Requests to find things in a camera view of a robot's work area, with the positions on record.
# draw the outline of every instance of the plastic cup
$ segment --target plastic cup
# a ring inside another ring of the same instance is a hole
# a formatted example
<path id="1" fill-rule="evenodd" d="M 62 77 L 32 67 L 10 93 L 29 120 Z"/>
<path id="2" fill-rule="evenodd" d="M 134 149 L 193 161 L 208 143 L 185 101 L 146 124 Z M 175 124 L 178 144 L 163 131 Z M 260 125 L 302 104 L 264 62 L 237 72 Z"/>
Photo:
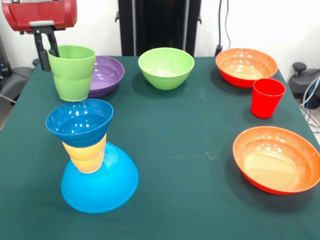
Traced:
<path id="1" fill-rule="evenodd" d="M 102 165 L 105 157 L 106 141 L 107 134 L 104 135 L 100 142 L 88 147 L 73 147 L 65 142 L 62 142 L 62 144 L 79 172 L 91 174 L 96 172 Z"/>
<path id="2" fill-rule="evenodd" d="M 60 57 L 48 53 L 56 90 L 62 100 L 79 102 L 88 97 L 96 53 L 84 46 L 58 47 Z"/>
<path id="3" fill-rule="evenodd" d="M 253 83 L 251 112 L 258 118 L 270 118 L 281 98 L 286 92 L 286 87 L 272 78 L 262 78 Z"/>

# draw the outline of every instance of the bowl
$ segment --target bowl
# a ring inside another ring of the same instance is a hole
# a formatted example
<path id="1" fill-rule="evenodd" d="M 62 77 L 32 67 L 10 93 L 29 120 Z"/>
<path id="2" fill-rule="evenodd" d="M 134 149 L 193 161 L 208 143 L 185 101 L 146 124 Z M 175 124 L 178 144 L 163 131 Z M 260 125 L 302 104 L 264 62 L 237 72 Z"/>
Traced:
<path id="1" fill-rule="evenodd" d="M 102 166 L 85 174 L 69 161 L 61 180 L 61 193 L 69 206 L 86 214 L 101 214 L 125 204 L 135 193 L 139 172 L 119 147 L 107 143 Z"/>
<path id="2" fill-rule="evenodd" d="M 233 156 L 245 178 L 278 195 L 296 194 L 320 180 L 320 155 L 300 135 L 274 126 L 245 130 L 234 141 Z"/>
<path id="3" fill-rule="evenodd" d="M 59 106 L 48 115 L 45 125 L 65 144 L 84 148 L 103 139 L 113 114 L 108 102 L 87 98 Z"/>
<path id="4" fill-rule="evenodd" d="M 255 80 L 271 78 L 278 70 L 272 57 L 249 48 L 222 51 L 215 63 L 225 80 L 241 88 L 252 88 Z"/>
<path id="5" fill-rule="evenodd" d="M 109 56 L 96 56 L 88 98 L 102 98 L 111 93 L 125 74 L 124 66 Z"/>
<path id="6" fill-rule="evenodd" d="M 138 64 L 145 78 L 155 88 L 172 90 L 187 79 L 195 60 L 183 50 L 159 47 L 144 52 Z"/>

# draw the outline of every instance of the orange bowl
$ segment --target orange bowl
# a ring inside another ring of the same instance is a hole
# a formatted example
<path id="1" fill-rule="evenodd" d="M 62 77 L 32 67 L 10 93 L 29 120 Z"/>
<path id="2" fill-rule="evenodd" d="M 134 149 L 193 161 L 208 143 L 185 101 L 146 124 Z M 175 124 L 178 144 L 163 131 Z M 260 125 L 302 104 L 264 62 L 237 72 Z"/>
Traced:
<path id="1" fill-rule="evenodd" d="M 272 57 L 248 48 L 222 51 L 215 62 L 225 80 L 242 88 L 252 88 L 255 80 L 271 78 L 278 70 Z"/>
<path id="2" fill-rule="evenodd" d="M 320 180 L 320 154 L 300 135 L 273 126 L 245 130 L 234 141 L 233 156 L 245 178 L 278 195 L 296 194 Z"/>

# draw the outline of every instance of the light blue bowl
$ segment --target light blue bowl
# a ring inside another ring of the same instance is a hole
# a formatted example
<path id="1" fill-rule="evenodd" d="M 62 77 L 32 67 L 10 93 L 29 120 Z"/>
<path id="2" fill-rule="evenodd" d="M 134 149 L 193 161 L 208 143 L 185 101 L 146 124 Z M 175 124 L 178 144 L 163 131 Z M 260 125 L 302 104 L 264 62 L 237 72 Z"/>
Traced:
<path id="1" fill-rule="evenodd" d="M 105 136 L 113 114 L 108 102 L 88 98 L 59 106 L 46 118 L 45 125 L 67 145 L 84 148 Z"/>
<path id="2" fill-rule="evenodd" d="M 101 168 L 82 173 L 71 160 L 61 180 L 61 192 L 68 205 L 87 214 L 106 213 L 125 204 L 135 193 L 138 169 L 119 147 L 107 143 Z"/>

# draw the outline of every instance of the table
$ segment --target table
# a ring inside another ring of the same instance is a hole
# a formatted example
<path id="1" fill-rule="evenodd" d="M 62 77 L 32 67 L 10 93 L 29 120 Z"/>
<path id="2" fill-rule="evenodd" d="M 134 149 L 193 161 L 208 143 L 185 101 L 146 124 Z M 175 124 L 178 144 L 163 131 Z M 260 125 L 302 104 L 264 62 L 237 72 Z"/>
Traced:
<path id="1" fill-rule="evenodd" d="M 122 207 L 85 214 L 60 192 L 69 160 L 45 126 L 62 105 L 51 72 L 39 66 L 0 133 L 1 240 L 315 240 L 320 236 L 320 187 L 279 196 L 252 186 L 236 167 L 232 145 L 247 128 L 279 126 L 319 145 L 287 89 L 275 115 L 250 112 L 252 89 L 222 79 L 213 57 L 196 57 L 186 82 L 152 87 L 137 57 L 117 89 L 108 142 L 136 163 L 139 186 Z M 278 72 L 276 79 L 284 82 Z"/>

